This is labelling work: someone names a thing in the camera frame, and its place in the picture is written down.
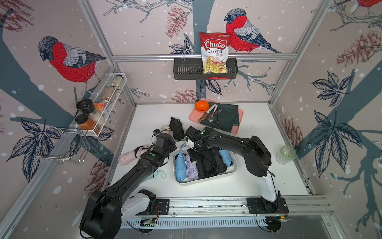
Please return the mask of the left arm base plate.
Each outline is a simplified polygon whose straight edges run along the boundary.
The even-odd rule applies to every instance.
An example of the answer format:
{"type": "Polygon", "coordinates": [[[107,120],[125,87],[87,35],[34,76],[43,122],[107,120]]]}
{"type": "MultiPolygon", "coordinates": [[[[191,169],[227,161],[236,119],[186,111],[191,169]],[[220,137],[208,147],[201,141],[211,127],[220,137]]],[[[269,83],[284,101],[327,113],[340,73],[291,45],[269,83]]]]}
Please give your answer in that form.
{"type": "Polygon", "coordinates": [[[149,202],[148,208],[137,216],[157,216],[169,214],[169,199],[155,199],[149,202]]]}

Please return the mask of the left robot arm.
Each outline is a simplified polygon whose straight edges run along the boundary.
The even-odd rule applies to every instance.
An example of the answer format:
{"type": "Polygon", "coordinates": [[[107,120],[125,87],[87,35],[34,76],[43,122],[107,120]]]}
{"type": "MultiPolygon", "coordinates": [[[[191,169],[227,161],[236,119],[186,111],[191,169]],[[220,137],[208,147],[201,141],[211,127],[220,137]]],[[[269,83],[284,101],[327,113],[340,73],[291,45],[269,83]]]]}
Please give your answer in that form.
{"type": "Polygon", "coordinates": [[[122,225],[122,205],[131,193],[177,149],[175,140],[167,133],[157,135],[157,141],[144,152],[135,166],[116,183],[103,191],[95,190],[87,201],[80,235],[89,239],[113,239],[122,225]]]}

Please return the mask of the lilac umbrella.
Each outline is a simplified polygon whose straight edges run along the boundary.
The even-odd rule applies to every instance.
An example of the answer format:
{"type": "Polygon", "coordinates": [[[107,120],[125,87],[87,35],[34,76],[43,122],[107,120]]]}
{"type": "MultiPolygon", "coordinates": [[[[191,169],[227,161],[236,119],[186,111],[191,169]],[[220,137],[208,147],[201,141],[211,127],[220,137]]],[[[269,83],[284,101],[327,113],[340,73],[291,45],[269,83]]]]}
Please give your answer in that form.
{"type": "Polygon", "coordinates": [[[191,161],[190,155],[185,154],[186,176],[189,180],[194,181],[199,179],[197,162],[191,161]]]}

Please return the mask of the beige umbrella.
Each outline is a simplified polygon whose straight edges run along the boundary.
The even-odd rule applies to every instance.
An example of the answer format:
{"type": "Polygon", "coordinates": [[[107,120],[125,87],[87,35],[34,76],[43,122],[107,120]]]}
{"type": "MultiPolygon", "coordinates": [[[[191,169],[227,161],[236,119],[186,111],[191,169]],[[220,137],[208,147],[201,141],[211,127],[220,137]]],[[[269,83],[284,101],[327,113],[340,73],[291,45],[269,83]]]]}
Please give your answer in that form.
{"type": "Polygon", "coordinates": [[[167,133],[167,134],[173,136],[173,131],[171,130],[171,128],[170,128],[168,125],[164,125],[164,126],[161,128],[161,132],[162,132],[162,133],[167,133]]]}

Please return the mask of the light blue umbrella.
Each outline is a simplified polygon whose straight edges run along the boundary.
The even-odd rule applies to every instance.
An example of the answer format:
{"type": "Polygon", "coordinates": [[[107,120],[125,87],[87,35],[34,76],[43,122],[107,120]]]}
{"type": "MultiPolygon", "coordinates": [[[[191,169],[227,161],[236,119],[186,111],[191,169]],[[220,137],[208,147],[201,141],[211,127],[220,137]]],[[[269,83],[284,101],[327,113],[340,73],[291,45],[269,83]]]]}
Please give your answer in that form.
{"type": "Polygon", "coordinates": [[[230,167],[233,165],[233,159],[232,157],[230,156],[230,151],[226,150],[226,149],[222,149],[219,151],[220,153],[220,156],[224,162],[224,164],[227,166],[227,167],[230,167]]]}
{"type": "Polygon", "coordinates": [[[178,182],[183,181],[187,178],[186,169],[187,167],[185,162],[185,156],[181,151],[179,151],[179,153],[176,155],[175,160],[175,174],[176,180],[178,182]]]}

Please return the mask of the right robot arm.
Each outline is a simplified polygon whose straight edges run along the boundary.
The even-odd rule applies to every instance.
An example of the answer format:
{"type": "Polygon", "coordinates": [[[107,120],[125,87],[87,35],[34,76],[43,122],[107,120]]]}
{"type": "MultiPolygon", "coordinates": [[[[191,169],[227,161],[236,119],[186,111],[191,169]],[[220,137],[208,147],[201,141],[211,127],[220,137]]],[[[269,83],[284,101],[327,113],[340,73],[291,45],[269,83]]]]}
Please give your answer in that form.
{"type": "Polygon", "coordinates": [[[236,137],[205,127],[197,130],[189,127],[185,132],[187,144],[197,152],[205,152],[208,147],[218,147],[236,153],[244,158],[246,169],[260,178],[261,210],[267,213],[279,209],[281,194],[274,183],[274,173],[269,168],[272,165],[271,153],[257,136],[251,138],[236,137]]]}

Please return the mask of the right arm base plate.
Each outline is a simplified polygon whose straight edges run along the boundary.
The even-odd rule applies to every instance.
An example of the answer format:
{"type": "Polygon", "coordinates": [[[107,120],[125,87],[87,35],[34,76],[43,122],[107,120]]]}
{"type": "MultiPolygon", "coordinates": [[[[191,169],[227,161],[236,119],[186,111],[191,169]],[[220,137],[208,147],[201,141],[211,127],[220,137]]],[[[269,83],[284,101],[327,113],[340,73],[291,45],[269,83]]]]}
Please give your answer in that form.
{"type": "Polygon", "coordinates": [[[274,202],[269,202],[262,197],[247,198],[246,205],[250,214],[288,214],[289,209],[285,198],[277,196],[274,202]]]}

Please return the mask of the black umbrella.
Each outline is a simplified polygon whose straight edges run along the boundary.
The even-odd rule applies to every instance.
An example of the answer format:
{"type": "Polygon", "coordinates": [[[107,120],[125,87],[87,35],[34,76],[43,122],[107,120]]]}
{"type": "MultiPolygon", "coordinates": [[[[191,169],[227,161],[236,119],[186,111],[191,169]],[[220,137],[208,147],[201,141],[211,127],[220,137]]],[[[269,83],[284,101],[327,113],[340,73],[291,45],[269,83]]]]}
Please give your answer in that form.
{"type": "Polygon", "coordinates": [[[217,165],[208,150],[204,152],[203,165],[207,178],[218,175],[217,165]]]}
{"type": "Polygon", "coordinates": [[[216,173],[217,174],[224,173],[227,170],[227,166],[220,155],[219,149],[217,147],[211,147],[210,155],[212,157],[213,168],[216,171],[216,173]]]}
{"type": "Polygon", "coordinates": [[[181,141],[185,138],[185,132],[183,130],[183,124],[179,119],[171,117],[169,127],[173,132],[174,140],[181,141]]]}
{"type": "Polygon", "coordinates": [[[199,179],[207,178],[207,170],[206,170],[206,167],[205,167],[205,161],[206,161],[206,157],[204,155],[202,155],[197,160],[197,170],[199,172],[199,179]]]}

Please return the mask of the pink umbrella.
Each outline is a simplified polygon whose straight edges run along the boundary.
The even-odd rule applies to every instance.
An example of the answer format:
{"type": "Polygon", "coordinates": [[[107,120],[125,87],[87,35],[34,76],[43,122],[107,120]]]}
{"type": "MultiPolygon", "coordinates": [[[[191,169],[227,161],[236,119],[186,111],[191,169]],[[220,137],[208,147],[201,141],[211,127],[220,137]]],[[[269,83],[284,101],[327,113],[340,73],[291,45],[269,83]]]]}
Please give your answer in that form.
{"type": "Polygon", "coordinates": [[[118,164],[122,165],[122,166],[128,165],[131,162],[133,162],[134,160],[139,159],[140,156],[143,153],[145,153],[147,150],[148,150],[148,146],[146,146],[146,145],[139,146],[136,149],[121,155],[118,159],[118,164]]]}

